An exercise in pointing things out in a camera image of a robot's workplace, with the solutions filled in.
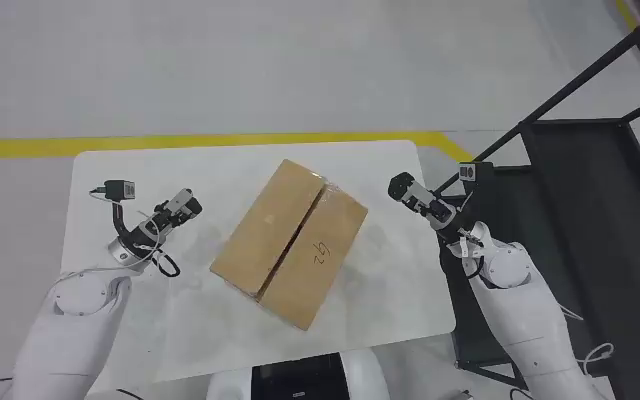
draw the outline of black metal frame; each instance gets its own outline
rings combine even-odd
[[[484,161],[490,155],[495,153],[499,148],[507,144],[511,139],[522,133],[528,125],[538,121],[546,113],[551,111],[555,106],[560,104],[564,99],[569,97],[573,92],[578,90],[582,85],[590,81],[597,74],[602,72],[603,69],[611,65],[615,60],[620,58],[624,53],[631,50],[634,46],[640,48],[640,26],[634,29],[629,35],[613,46],[596,62],[591,64],[587,69],[582,71],[578,76],[573,78],[571,82],[565,85],[562,89],[558,90],[556,94],[551,96],[549,100],[542,103],[542,105],[536,108],[531,114],[520,121],[516,126],[511,128],[500,139],[496,140],[491,146],[487,147],[482,153],[478,154],[473,161]],[[629,114],[618,119],[620,123],[629,123],[634,119],[640,117],[640,107],[631,111]],[[453,185],[458,180],[458,174],[453,175],[445,183],[440,185],[438,189],[434,191],[435,195],[440,195],[449,186]]]
[[[583,86],[585,83],[587,83],[589,80],[591,80],[593,77],[595,77],[598,73],[600,73],[602,70],[604,70],[607,66],[609,66],[610,64],[612,64],[615,60],[617,60],[620,56],[622,56],[623,54],[625,54],[627,51],[631,50],[634,47],[638,47],[640,49],[640,27],[636,28],[633,32],[631,32],[629,35],[627,35],[625,38],[623,38],[619,43],[617,43],[614,47],[612,47],[609,51],[607,51],[602,57],[600,57],[597,61],[595,61],[591,66],[589,66],[587,69],[585,69],[582,73],[580,73],[578,76],[576,76],[571,82],[569,82],[567,85],[565,85],[562,89],[560,89],[556,94],[554,94],[553,96],[551,96],[551,98],[549,98],[546,102],[544,102],[542,105],[540,105],[537,109],[535,109],[531,114],[529,114],[526,118],[524,118],[522,121],[520,121],[516,126],[514,126],[512,129],[510,129],[507,133],[505,133],[501,138],[499,138],[496,142],[494,142],[492,145],[490,145],[487,149],[485,149],[482,153],[480,153],[478,156],[476,156],[473,161],[484,161],[486,160],[489,156],[491,156],[493,153],[495,153],[498,149],[500,149],[502,146],[504,146],[506,143],[508,143],[511,139],[513,139],[514,137],[516,137],[517,135],[521,135],[525,146],[527,147],[527,153],[529,154],[530,160],[532,165],[536,164],[536,160],[537,160],[537,151],[536,151],[536,142],[534,139],[534,133],[533,133],[533,127],[538,126],[540,124],[545,124],[547,122],[545,121],[540,121],[540,118],[543,117],[547,112],[549,112],[551,109],[553,109],[554,107],[556,107],[560,102],[562,102],[564,99],[566,99],[567,97],[569,97],[572,93],[574,93],[577,89],[579,89],[581,86]],[[640,118],[640,107],[636,108],[635,110],[631,111],[630,113],[620,117],[620,118],[606,118],[606,119],[594,119],[594,120],[567,120],[567,121],[562,121],[562,120],[555,120],[555,121],[549,121],[549,123],[553,123],[553,124],[562,124],[562,123],[567,123],[567,124],[575,124],[575,123],[580,123],[580,122],[589,122],[589,123],[593,123],[593,124],[597,124],[597,123],[603,123],[603,124],[615,124],[618,125],[622,128],[626,127],[627,130],[627,134],[631,135],[632,137],[632,142],[634,142],[637,146],[637,141],[635,139],[635,136],[631,130],[631,127],[629,126],[629,123],[637,118]],[[445,183],[443,183],[438,189],[436,189],[436,191],[434,192],[436,195],[442,195],[442,192],[444,190],[446,190],[448,187],[450,187],[453,183],[455,183],[458,180],[458,175],[454,175],[452,176],[449,180],[447,180]],[[561,232],[562,229],[556,227],[557,229],[555,229],[557,232]],[[568,265],[574,264],[574,260],[571,259],[567,259],[565,260],[566,263]],[[589,299],[588,296],[585,296],[584,293],[582,296],[580,296],[582,298],[582,300],[585,300],[585,303],[589,303]],[[591,324],[589,326],[590,330],[594,333],[594,335],[596,337],[603,337],[604,335],[602,334],[602,329],[598,328],[597,326],[594,326],[594,324]],[[522,377],[522,375],[520,374],[520,371],[516,368],[516,366],[513,364],[513,362],[511,362],[512,368],[513,368],[513,372],[514,372],[514,376],[515,378],[509,377],[509,376],[505,376],[493,371],[488,371],[486,369],[484,369],[484,367],[487,366],[492,366],[492,365],[498,365],[498,364],[504,364],[506,362],[509,362],[510,360],[508,359],[492,359],[492,360],[487,360],[484,362],[471,362],[471,361],[464,361],[464,360],[458,360],[456,362],[456,366],[457,368],[466,370],[466,371],[470,371],[479,375],[482,375],[484,377],[514,386],[514,387],[518,387],[520,389],[526,389],[526,383],[524,382],[524,379]]]

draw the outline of white table top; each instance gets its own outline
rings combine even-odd
[[[308,332],[269,314],[209,272],[225,240],[284,158],[338,184],[369,208]],[[451,332],[455,318],[426,220],[387,195],[408,171],[422,181],[411,142],[353,142],[87,152],[74,163],[62,270],[108,256],[111,207],[88,196],[107,179],[136,183],[127,204],[150,212],[183,187],[204,210],[163,247],[182,274],[151,265],[133,292],[103,373],[92,391],[370,347]],[[131,207],[125,222],[140,220]]]

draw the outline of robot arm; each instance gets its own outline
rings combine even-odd
[[[133,183],[107,181],[92,193],[104,193],[106,201],[113,203],[118,235],[96,267],[63,275],[49,290],[16,361],[16,400],[85,397],[113,347],[131,277],[142,274],[150,262],[166,276],[177,276],[180,270],[168,256],[175,273],[160,266],[160,247],[174,228],[202,211],[191,190],[182,189],[129,232],[119,202],[135,197]]]
[[[536,400],[599,400],[580,370],[567,323],[549,286],[519,243],[491,237],[486,224],[436,198],[408,173],[389,195],[429,220],[462,260],[473,293],[496,340],[516,363]]]

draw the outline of gray floor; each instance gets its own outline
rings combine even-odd
[[[3,0],[0,138],[446,130],[478,153],[625,34],[612,4]],[[638,74],[627,55],[550,116],[625,114],[640,104]],[[420,160],[432,187],[455,168],[433,148]],[[527,162],[517,142],[493,160]],[[0,376],[59,265],[71,163],[0,159],[11,194],[0,208]],[[453,368],[448,336],[375,352],[393,399],[508,398]],[[207,380],[135,390],[196,399]]]

